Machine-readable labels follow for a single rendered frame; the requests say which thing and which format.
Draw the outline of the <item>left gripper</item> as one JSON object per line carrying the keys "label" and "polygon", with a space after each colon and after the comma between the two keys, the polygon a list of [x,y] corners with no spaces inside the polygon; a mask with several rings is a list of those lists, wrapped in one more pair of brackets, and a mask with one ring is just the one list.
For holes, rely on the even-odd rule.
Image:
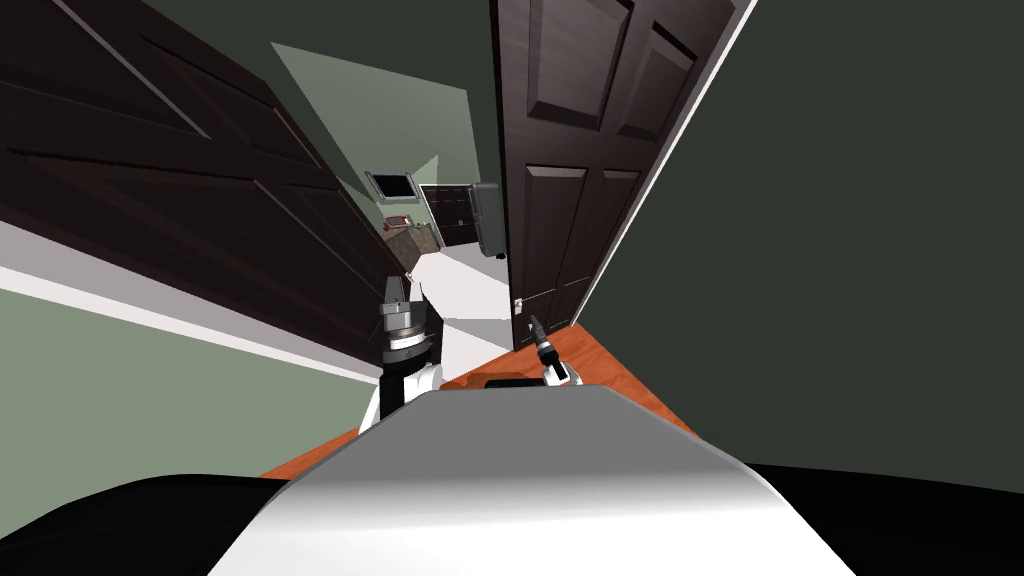
{"label": "left gripper", "polygon": [[408,316],[410,320],[425,319],[425,302],[420,282],[411,280],[409,301],[404,301],[404,278],[389,276],[386,283],[386,302],[381,305],[385,317]]}

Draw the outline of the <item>brown counter with red item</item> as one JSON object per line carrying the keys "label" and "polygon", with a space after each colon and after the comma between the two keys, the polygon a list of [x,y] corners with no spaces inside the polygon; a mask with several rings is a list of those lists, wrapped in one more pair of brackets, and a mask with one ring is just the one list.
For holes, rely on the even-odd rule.
{"label": "brown counter with red item", "polygon": [[382,239],[408,273],[425,254],[440,251],[440,244],[430,223],[415,222],[411,216],[387,216]]}

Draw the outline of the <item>dark brown panelled door leaf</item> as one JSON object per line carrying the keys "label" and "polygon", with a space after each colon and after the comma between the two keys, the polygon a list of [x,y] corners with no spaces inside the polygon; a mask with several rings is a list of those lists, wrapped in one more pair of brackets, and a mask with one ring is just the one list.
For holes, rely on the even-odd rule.
{"label": "dark brown panelled door leaf", "polygon": [[[513,346],[569,325],[733,0],[490,0]],[[514,300],[523,311],[513,315]]]}
{"label": "dark brown panelled door leaf", "polygon": [[142,0],[0,0],[0,222],[375,366],[403,271],[272,90]]}
{"label": "dark brown panelled door leaf", "polygon": [[421,191],[446,247],[478,242],[469,186],[423,186]]}

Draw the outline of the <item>white framed dark window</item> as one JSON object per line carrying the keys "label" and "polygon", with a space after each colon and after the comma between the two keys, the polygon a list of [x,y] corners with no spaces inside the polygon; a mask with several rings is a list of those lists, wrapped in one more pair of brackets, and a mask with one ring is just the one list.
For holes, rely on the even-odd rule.
{"label": "white framed dark window", "polygon": [[412,173],[374,171],[365,173],[382,201],[412,201],[420,196],[420,188]]}

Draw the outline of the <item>grey tall appliance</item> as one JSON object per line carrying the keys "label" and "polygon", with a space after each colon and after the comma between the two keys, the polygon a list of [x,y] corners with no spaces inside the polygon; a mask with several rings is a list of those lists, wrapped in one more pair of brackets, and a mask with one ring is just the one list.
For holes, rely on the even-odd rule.
{"label": "grey tall appliance", "polygon": [[473,183],[469,198],[478,244],[485,257],[506,258],[505,203],[499,184]]}

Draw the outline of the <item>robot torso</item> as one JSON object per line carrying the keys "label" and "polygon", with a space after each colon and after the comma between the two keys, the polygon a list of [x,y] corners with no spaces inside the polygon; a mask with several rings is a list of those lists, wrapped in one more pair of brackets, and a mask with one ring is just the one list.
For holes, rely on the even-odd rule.
{"label": "robot torso", "polygon": [[209,576],[854,576],[737,459],[603,386],[428,392]]}

